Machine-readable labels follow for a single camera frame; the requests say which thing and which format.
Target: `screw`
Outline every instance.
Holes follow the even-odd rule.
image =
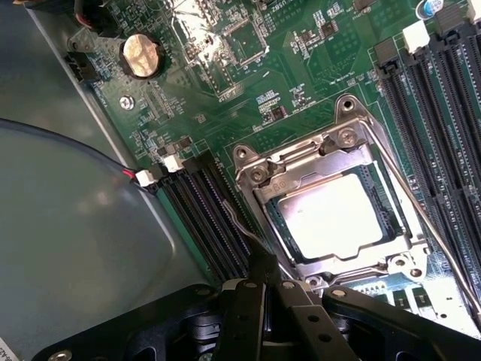
[[[119,103],[120,107],[125,111],[131,111],[135,106],[135,100],[131,96],[122,96]]]
[[[316,276],[306,278],[306,284],[309,284],[310,286],[317,286],[320,283],[321,279]]]
[[[346,295],[346,293],[341,290],[334,290],[332,291],[332,294],[336,297],[344,297]]]
[[[237,156],[238,156],[239,158],[242,159],[242,158],[245,158],[245,157],[246,157],[247,152],[246,152],[245,149],[241,148],[241,149],[237,149],[236,154],[237,154]]]
[[[422,275],[422,271],[419,268],[411,269],[410,273],[411,273],[411,276],[413,277],[421,277]]]
[[[341,129],[337,134],[337,138],[341,147],[353,147],[358,141],[358,135],[352,128]]]
[[[265,170],[264,167],[254,167],[254,169],[250,172],[250,177],[255,182],[262,182],[268,176],[268,171]]]
[[[284,282],[283,287],[290,290],[295,287],[295,285],[292,282]]]
[[[206,352],[203,353],[199,358],[198,361],[211,361],[212,360],[212,353]]]
[[[69,361],[71,358],[72,352],[69,350],[62,350],[50,356],[48,361]]]

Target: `gray metal panel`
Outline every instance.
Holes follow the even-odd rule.
[[[0,3],[0,53],[0,117],[115,156],[22,7]],[[204,282],[163,210],[124,177],[75,150],[5,130],[0,159],[0,337],[21,359]]]

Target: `chip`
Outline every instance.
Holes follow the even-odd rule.
[[[326,24],[321,25],[321,30],[324,34],[324,38],[328,38],[337,31],[337,26],[334,22],[328,21]]]
[[[279,120],[284,118],[284,112],[282,107],[277,107],[272,110],[272,117],[274,120]]]

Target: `ram slot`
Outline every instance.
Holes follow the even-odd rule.
[[[481,90],[481,53],[479,52],[479,35],[468,36],[464,43],[464,54],[469,62],[470,72],[473,76],[473,81],[476,88],[476,93],[479,98],[479,91]]]
[[[414,176],[425,197],[425,204],[429,216],[436,224],[448,248],[454,253],[458,264],[461,265],[465,278],[470,280],[470,285],[472,286],[473,282],[470,278],[470,272],[464,262],[462,262],[464,260],[464,252],[461,249],[456,234],[453,232],[451,216],[449,210],[445,207],[440,184],[437,182],[428,160],[428,152],[423,146],[419,130],[414,126],[413,113],[407,101],[407,94],[405,93],[401,76],[403,76],[403,73],[398,72],[397,74],[391,74],[382,79],[385,97],[387,98],[396,126],[399,129],[399,134],[402,137],[404,147],[406,148],[407,155],[413,167]]]
[[[442,170],[444,184],[451,199],[454,201],[452,210],[459,220],[460,231],[469,243],[469,251],[476,255],[475,267],[479,271],[481,265],[481,227],[476,215],[475,205],[467,195],[466,180],[456,156],[456,150],[448,138],[447,122],[444,120],[439,99],[429,74],[428,59],[420,59],[407,66],[407,71],[416,94],[419,110],[425,123],[425,128],[431,136],[431,146],[437,156],[438,168]]]
[[[222,239],[219,230],[216,227],[215,220],[212,218],[211,212],[206,207],[206,199],[201,192],[191,183],[187,174],[179,174],[171,182],[172,193],[168,196],[175,196],[182,199],[182,213],[186,217],[182,217],[184,223],[193,223],[200,234],[197,242],[201,247],[206,249],[209,254],[214,254],[214,259],[211,260],[209,266],[214,269],[214,266],[221,265],[224,272],[217,275],[221,281],[226,281],[231,278],[243,277],[241,267],[237,263],[237,258],[234,256],[230,247],[226,246],[225,239]]]
[[[202,174],[208,183],[213,196],[215,199],[222,203],[222,201],[226,200],[230,206],[237,210],[237,220],[248,230],[253,232],[252,224],[248,221],[243,209],[239,203],[239,201],[234,197],[234,193],[231,190],[231,187],[227,184],[227,180],[225,175],[223,174],[222,170],[219,167],[217,162],[208,162],[207,166],[202,169]],[[228,225],[234,230],[236,235],[236,239],[238,240],[238,246],[240,247],[239,252],[247,255],[250,253],[248,245],[248,240],[245,234],[240,233],[237,226],[232,221],[232,218],[227,214],[225,207],[222,206],[223,215],[225,221]]]
[[[451,46],[444,51],[435,52],[438,74],[449,103],[452,119],[464,146],[467,161],[473,172],[475,187],[480,190],[481,180],[481,138],[477,128],[477,118],[473,105],[477,99],[467,88],[466,77],[461,69],[459,46]]]
[[[202,252],[202,256],[206,260],[212,272],[220,279],[221,282],[225,282],[233,274],[230,269],[228,269],[228,264],[220,262],[222,257],[222,252],[216,247],[215,244],[206,242],[208,239],[208,231],[203,227],[203,224],[198,222],[192,212],[190,211],[189,203],[179,196],[175,190],[176,187],[163,186],[165,195],[168,197],[169,201],[174,206],[176,213],[179,214],[180,219],[183,221],[184,226],[187,231],[194,239],[195,244],[199,247]]]
[[[203,195],[205,206],[214,220],[213,226],[217,228],[222,242],[235,259],[238,271],[244,276],[247,275],[247,250],[241,248],[241,242],[244,242],[244,240],[235,225],[231,223],[230,216],[225,212],[221,197],[216,192],[214,182],[203,171],[193,174],[191,179]]]

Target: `wire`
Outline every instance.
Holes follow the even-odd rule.
[[[97,159],[104,164],[109,165],[110,167],[121,171],[125,175],[129,176],[130,178],[135,177],[135,169],[128,168],[124,166],[122,163],[117,162],[115,159],[110,158],[109,156],[103,154],[101,151],[96,150],[89,145],[82,143],[80,141],[76,141],[73,138],[66,137],[65,135],[52,132],[48,129],[38,128],[37,126],[31,126],[29,124],[16,122],[14,120],[9,120],[5,118],[0,118],[0,128],[14,130],[16,132],[22,132],[29,135],[34,135],[40,138],[49,139],[51,141],[56,141],[58,143],[67,145],[69,147],[75,148],[82,153],[88,154],[94,159]]]
[[[89,29],[92,28],[92,25],[90,25],[90,22],[83,15],[83,0],[74,1],[74,15],[75,15],[75,19],[77,19],[77,21],[80,24],[82,24],[83,26],[86,26]]]
[[[253,234],[251,231],[249,231],[246,227],[244,227],[242,225],[241,222],[239,222],[239,219],[237,218],[237,215],[234,211],[234,209],[232,208],[232,206],[229,204],[229,202],[227,202],[226,199],[224,199],[222,201],[222,205],[225,207],[225,209],[227,210],[227,212],[229,213],[229,216],[231,217],[232,219],[232,222],[233,224],[237,227],[237,229],[239,229],[243,234],[245,234],[247,237],[253,239],[254,241],[256,241],[257,243],[259,243],[259,245],[262,247],[262,249],[266,252],[266,253],[270,253],[269,249],[267,249],[267,247],[265,246],[263,240],[261,240],[257,235]]]

